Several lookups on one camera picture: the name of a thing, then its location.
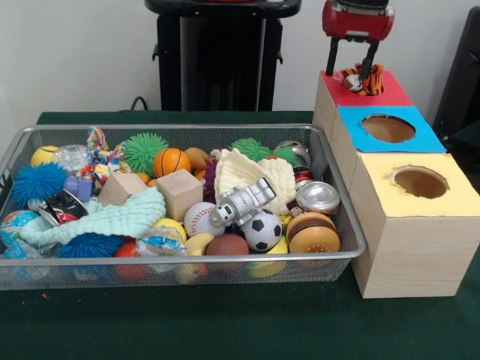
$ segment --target metal basket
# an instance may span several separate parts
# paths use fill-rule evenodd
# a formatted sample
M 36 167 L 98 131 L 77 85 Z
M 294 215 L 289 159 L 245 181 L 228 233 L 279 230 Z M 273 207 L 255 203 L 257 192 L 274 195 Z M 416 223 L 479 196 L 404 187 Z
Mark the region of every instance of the metal basket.
M 337 253 L 289 253 L 247 256 L 165 256 L 158 258 L 0 260 L 0 290 L 163 286 L 176 284 L 252 284 L 335 281 L 350 260 L 365 250 L 365 238 L 323 130 L 312 125 L 99 125 L 110 145 L 134 134 L 160 134 L 170 146 L 222 149 L 253 137 L 273 149 L 284 140 L 308 146 L 315 179 L 324 179 L 340 194 L 332 217 L 341 247 Z M 0 220 L 17 208 L 13 183 L 41 146 L 86 142 L 87 125 L 39 125 L 21 130 L 0 163 Z M 199 269 L 202 276 L 191 276 Z

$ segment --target silver toy robot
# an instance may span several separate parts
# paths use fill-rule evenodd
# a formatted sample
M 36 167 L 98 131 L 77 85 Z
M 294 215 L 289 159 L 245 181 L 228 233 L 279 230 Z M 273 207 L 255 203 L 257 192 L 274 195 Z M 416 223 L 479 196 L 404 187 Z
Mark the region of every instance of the silver toy robot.
M 262 211 L 260 206 L 276 196 L 265 178 L 260 178 L 245 189 L 234 187 L 220 195 L 220 201 L 210 213 L 210 222 L 215 227 L 228 227 L 233 221 L 241 226 Z

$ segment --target stuffed tiger toy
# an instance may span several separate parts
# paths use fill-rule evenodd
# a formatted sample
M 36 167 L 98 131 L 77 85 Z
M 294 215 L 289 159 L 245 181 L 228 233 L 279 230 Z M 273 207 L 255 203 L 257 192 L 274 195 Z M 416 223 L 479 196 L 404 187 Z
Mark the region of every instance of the stuffed tiger toy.
M 359 74 L 362 70 L 362 64 L 356 63 L 355 68 L 341 71 L 343 83 L 351 92 L 361 96 L 377 96 L 384 92 L 383 88 L 383 65 L 375 64 L 372 66 L 367 78 L 360 83 Z

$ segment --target white wall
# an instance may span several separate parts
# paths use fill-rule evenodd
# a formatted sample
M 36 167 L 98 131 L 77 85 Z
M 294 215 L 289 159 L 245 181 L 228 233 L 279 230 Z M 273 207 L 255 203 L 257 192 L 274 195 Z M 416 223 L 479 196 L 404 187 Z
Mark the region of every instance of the white wall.
M 329 39 L 323 0 L 304 0 L 283 21 L 274 108 L 312 110 Z M 432 121 L 468 10 L 478 0 L 391 0 L 392 33 L 376 60 L 392 70 Z M 0 152 L 42 111 L 127 109 L 136 95 L 160 106 L 156 15 L 143 0 L 0 1 Z M 338 67 L 362 60 L 366 45 L 341 43 Z

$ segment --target light blue knit cloth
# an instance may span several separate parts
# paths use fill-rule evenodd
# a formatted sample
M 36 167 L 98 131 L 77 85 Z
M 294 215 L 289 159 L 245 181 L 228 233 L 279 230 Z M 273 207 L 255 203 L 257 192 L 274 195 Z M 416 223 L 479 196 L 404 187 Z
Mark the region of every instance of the light blue knit cloth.
M 22 228 L 20 237 L 30 245 L 37 246 L 56 242 L 65 245 L 84 233 L 138 238 L 157 220 L 164 218 L 166 212 L 164 196 L 156 187 L 132 195 L 122 206 L 103 207 L 99 202 L 89 201 L 85 207 L 89 215 L 58 227 L 52 227 L 45 219 L 38 217 Z

